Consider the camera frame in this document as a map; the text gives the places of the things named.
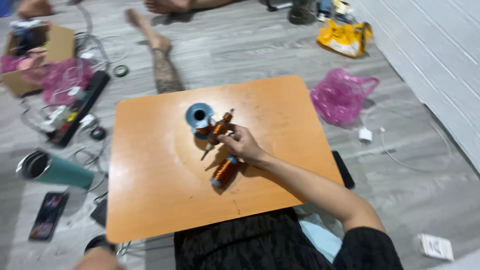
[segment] blue plastic spool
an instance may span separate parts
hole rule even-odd
[[[216,122],[211,119],[213,113],[212,107],[206,103],[195,103],[188,108],[187,113],[185,114],[185,120],[188,125],[192,127],[192,133],[201,140],[206,140],[208,135],[202,135],[197,133],[197,128],[204,128],[208,126],[210,121],[213,125]]]

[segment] shirt sleeve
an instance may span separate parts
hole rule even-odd
[[[342,270],[402,270],[392,239],[376,229],[360,227],[345,234],[340,251],[333,261]]]

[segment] yellow plastic bag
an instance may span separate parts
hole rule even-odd
[[[360,57],[372,39],[373,32],[369,23],[338,26],[332,20],[327,21],[317,37],[322,45],[350,57]]]

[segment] hand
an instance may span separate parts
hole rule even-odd
[[[230,154],[242,158],[246,163],[257,165],[268,154],[261,149],[248,128],[230,124],[229,130],[235,133],[235,139],[230,136],[219,135],[218,141],[227,146]]]

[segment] white wall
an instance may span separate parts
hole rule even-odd
[[[480,0],[350,0],[358,21],[480,170]]]

